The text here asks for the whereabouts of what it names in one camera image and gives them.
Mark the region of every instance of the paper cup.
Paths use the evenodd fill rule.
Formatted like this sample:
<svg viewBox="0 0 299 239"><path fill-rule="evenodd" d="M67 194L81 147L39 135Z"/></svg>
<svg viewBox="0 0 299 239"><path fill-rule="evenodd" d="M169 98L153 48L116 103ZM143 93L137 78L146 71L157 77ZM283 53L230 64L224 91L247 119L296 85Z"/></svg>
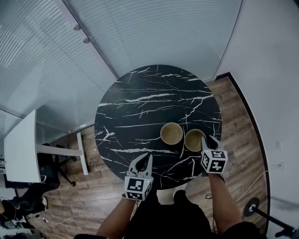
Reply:
<svg viewBox="0 0 299 239"><path fill-rule="evenodd" d="M176 123L167 123L161 128L160 136L165 144L174 145L179 143L183 138L183 130Z"/></svg>
<svg viewBox="0 0 299 239"><path fill-rule="evenodd" d="M199 129L190 130L185 136L186 148L192 152L199 152L201 150L201 137L205 134Z"/></svg>

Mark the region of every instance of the round table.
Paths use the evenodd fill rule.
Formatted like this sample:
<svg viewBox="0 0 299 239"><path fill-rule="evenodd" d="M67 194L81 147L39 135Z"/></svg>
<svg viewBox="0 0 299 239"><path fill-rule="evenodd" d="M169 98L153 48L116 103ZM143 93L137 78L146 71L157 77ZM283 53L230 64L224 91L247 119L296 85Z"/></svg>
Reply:
<svg viewBox="0 0 299 239"><path fill-rule="evenodd" d="M209 88L190 72L150 65L122 76L106 92L95 117L95 140L106 165L122 180L130 162L149 152L158 190L180 186L201 173L200 152L184 147L184 138L167 145L162 126L175 122L186 134L200 129L221 138L221 113Z"/></svg>

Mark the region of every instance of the shoe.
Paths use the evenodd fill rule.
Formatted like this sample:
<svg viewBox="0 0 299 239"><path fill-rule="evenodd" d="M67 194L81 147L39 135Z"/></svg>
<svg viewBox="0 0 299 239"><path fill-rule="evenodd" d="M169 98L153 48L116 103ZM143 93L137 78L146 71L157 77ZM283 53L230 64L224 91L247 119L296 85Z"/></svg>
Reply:
<svg viewBox="0 0 299 239"><path fill-rule="evenodd" d="M45 210L46 210L47 209L47 205L48 205L46 197L43 197L42 204L45 206Z"/></svg>
<svg viewBox="0 0 299 239"><path fill-rule="evenodd" d="M181 186L176 187L174 189L174 192L173 192L172 196L174 197L174 195L176 194L176 192L179 191L179 190L184 190L185 191L186 187L187 187L187 183L185 183L185 184L183 184Z"/></svg>

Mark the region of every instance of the office chair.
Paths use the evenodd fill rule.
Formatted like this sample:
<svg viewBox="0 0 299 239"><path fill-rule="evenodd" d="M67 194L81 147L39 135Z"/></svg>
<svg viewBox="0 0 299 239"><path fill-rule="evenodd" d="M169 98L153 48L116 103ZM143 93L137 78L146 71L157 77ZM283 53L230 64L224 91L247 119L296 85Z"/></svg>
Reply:
<svg viewBox="0 0 299 239"><path fill-rule="evenodd" d="M61 167L70 160L74 159L68 158L62 162L59 162L58 155L55 155L55 160L53 160L53 157L50 154L38 153L37 161L43 183L33 183L29 186L28 190L22 197L14 197L14 207L24 211L34 210L35 207L40 204L45 192L55 190L59 187L60 181L58 173L60 173L62 177L64 177L74 187L76 183L69 180L68 176Z"/></svg>
<svg viewBox="0 0 299 239"><path fill-rule="evenodd" d="M62 162L59 162L59 156L55 155L55 160L53 161L52 155L50 154L37 154L37 161L39 165L39 171L41 177L46 177L45 182L49 182L51 178L53 178L53 175L51 171L53 172L59 172L62 177L64 177L73 187L76 186L75 182L71 182L68 176L65 174L65 172L62 169L62 165L66 164L70 160L76 161L76 157L67 157L67 159L63 160Z"/></svg>

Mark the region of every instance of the white marble vein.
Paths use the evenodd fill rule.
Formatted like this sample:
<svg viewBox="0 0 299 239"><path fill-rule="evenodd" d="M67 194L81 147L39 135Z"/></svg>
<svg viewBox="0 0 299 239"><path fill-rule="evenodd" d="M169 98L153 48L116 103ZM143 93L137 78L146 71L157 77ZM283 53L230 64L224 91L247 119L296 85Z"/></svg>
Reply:
<svg viewBox="0 0 299 239"><path fill-rule="evenodd" d="M141 104L139 102L132 102L132 103L100 103L98 107L107 106L107 105L129 105L129 104Z"/></svg>
<svg viewBox="0 0 299 239"><path fill-rule="evenodd" d="M158 94L158 95L149 95L149 96L142 96L142 97L137 98L137 99L125 99L125 101L127 101L127 102L138 102L142 99L151 99L153 97L163 97L163 96L169 96L169 95L175 95L175 94L165 93L165 94Z"/></svg>
<svg viewBox="0 0 299 239"><path fill-rule="evenodd" d="M197 106L195 106L195 107L193 108L193 110L192 110L189 114L185 114L185 117L181 118L180 120L186 120L186 124L187 124L187 118L188 118L193 112L195 112L195 109L197 109L197 108L202 104L202 102L203 102L203 99L201 100L201 102L200 102Z"/></svg>
<svg viewBox="0 0 299 239"><path fill-rule="evenodd" d="M97 132L96 134L95 134L95 136L97 136L97 135L99 135L99 134L101 134L101 133L103 133L104 131L99 131L99 132Z"/></svg>
<svg viewBox="0 0 299 239"><path fill-rule="evenodd" d="M158 140L160 139L161 137L159 138L155 138L155 139L149 139L149 140L139 140L139 139L135 139L136 141L140 141L140 142L128 142L128 143L134 143L135 145L137 144L149 144L151 141L153 140Z"/></svg>
<svg viewBox="0 0 299 239"><path fill-rule="evenodd" d="M192 177L184 177L183 180L187 180L187 179L194 179L196 178L197 176L192 176Z"/></svg>
<svg viewBox="0 0 299 239"><path fill-rule="evenodd" d="M191 177L193 177L193 174L194 174L195 160L194 160L194 159L192 159L192 162L193 162L193 166L192 166L192 175L191 175Z"/></svg>
<svg viewBox="0 0 299 239"><path fill-rule="evenodd" d="M128 165L130 165L130 163L123 157L123 156L121 156L119 153L117 153L117 152L115 152L120 158L122 158L124 161L126 161L126 163L128 164Z"/></svg>
<svg viewBox="0 0 299 239"><path fill-rule="evenodd" d="M183 156L184 148L185 148L185 130L184 130L184 126L183 126L183 133L184 133L184 143L183 143L182 153L181 153L181 156L179 158L181 158Z"/></svg>
<svg viewBox="0 0 299 239"><path fill-rule="evenodd" d="M187 81L194 81L194 80L200 80L199 78L192 78L192 79L189 79Z"/></svg>
<svg viewBox="0 0 299 239"><path fill-rule="evenodd" d="M170 99L166 99L166 100L147 100L147 101L139 101L139 102L144 102L144 104L142 104L141 106L139 106L138 108L140 108L140 107L142 107L142 106L144 106L146 103L148 103L148 102L169 102L169 101L171 101Z"/></svg>
<svg viewBox="0 0 299 239"><path fill-rule="evenodd" d="M182 100L192 100L192 102L193 102L193 101L196 100L196 99L208 99L208 98L212 98L212 97L214 97L213 94L208 95L208 96L198 96L198 97L187 98L187 99L182 98L182 99L179 99L178 101L182 101Z"/></svg>
<svg viewBox="0 0 299 239"><path fill-rule="evenodd" d="M217 133L216 133L216 134L218 134L219 129L220 129L220 124L218 125L218 129L217 129Z"/></svg>
<svg viewBox="0 0 299 239"><path fill-rule="evenodd" d="M162 75L161 77L171 77L171 76L174 76L174 74Z"/></svg>
<svg viewBox="0 0 299 239"><path fill-rule="evenodd" d="M98 144L97 146L101 145L103 142L108 141L109 143L112 142L111 140L108 140L107 138L109 136L115 135L114 132L109 133L109 131L105 128L105 126L103 126L104 129L106 130L106 136L103 139L96 139L96 141L102 141L100 144ZM113 139L116 140L116 142L122 147L122 145L118 142L117 138L114 136L112 137Z"/></svg>
<svg viewBox="0 0 299 239"><path fill-rule="evenodd" d="M104 116L105 116L105 118L107 118L107 119L113 119L113 118L111 118L111 117L108 117L108 116L106 116L104 113L97 113L97 114L104 115Z"/></svg>
<svg viewBox="0 0 299 239"><path fill-rule="evenodd" d="M139 71L138 73L146 72L149 68L150 68L150 66L147 69L145 69L145 70Z"/></svg>
<svg viewBox="0 0 299 239"><path fill-rule="evenodd" d="M113 162L111 159L105 158L105 157L103 157L103 156L101 156L101 157L102 157L102 159L105 159L105 160L108 160L108 161Z"/></svg>
<svg viewBox="0 0 299 239"><path fill-rule="evenodd" d="M166 154L176 154L176 152L172 152L169 150L159 150L159 149L149 149L149 148L129 148L129 149L115 149L108 148L114 152L124 152L124 153L136 153L136 152L160 152Z"/></svg>
<svg viewBox="0 0 299 239"><path fill-rule="evenodd" d="M126 165L126 164L123 164L123 163L121 163L121 162L118 162L118 161L113 161L113 162L115 162L115 163L119 163L119 164L122 164L123 166L126 166L126 167L129 167L128 165Z"/></svg>
<svg viewBox="0 0 299 239"><path fill-rule="evenodd" d="M152 77L152 76L157 76L159 75L160 73L157 73L157 74L154 74L154 75L146 75L146 76L143 76L143 77Z"/></svg>
<svg viewBox="0 0 299 239"><path fill-rule="evenodd" d="M209 126L209 125L207 125L205 122L203 122L203 124L206 126L206 127L208 127L208 128L210 128L210 129L212 129L212 127L211 126Z"/></svg>
<svg viewBox="0 0 299 239"><path fill-rule="evenodd" d="M140 115L139 118L141 118L142 114L144 114L144 113L148 114L148 112L154 112L154 111L158 111L158 110L168 110L168 109L172 109L173 107L177 107L177 105L168 105L168 106L164 106L164 107L157 108L156 110L147 110L147 111L143 111L143 110L142 110L140 113L123 115L122 117L128 117L128 116Z"/></svg>
<svg viewBox="0 0 299 239"><path fill-rule="evenodd" d="M203 119L193 119L192 121L202 121L202 122L206 122L206 123L215 123L215 124L220 124L220 122L217 121L208 121L208 120L203 120Z"/></svg>
<svg viewBox="0 0 299 239"><path fill-rule="evenodd" d="M156 123L156 124L144 124L144 125L128 125L128 126L114 126L114 128L130 128L130 127L138 127L145 125L165 125L166 123Z"/></svg>
<svg viewBox="0 0 299 239"><path fill-rule="evenodd" d="M169 87L171 87L171 88L174 88L174 89L177 89L177 90L178 90L177 87L171 85L168 81L166 81L167 83L164 83L164 82L157 82L157 81L148 81L148 82L150 82L150 83L156 83L156 84L165 84L165 85L167 85L167 86L169 86Z"/></svg>
<svg viewBox="0 0 299 239"><path fill-rule="evenodd" d="M189 156L188 158L185 158L183 160L181 160L180 162L177 162L175 165L173 165L169 170L166 171L166 173L168 173L170 170L172 170L175 166L177 166L180 163L185 162L186 160L190 159L190 158L200 158L201 156Z"/></svg>
<svg viewBox="0 0 299 239"><path fill-rule="evenodd" d="M158 174L158 175L160 175L160 177L167 177L167 178L169 178L169 179L171 179L171 180L174 180L174 181L176 181L176 182L179 182L178 180L176 180L176 179L174 179L174 178L171 178L171 177L168 177L168 176L166 176L166 175L162 175L162 174L159 174L159 173L156 173L156 172L152 172L152 173L154 173L154 174Z"/></svg>

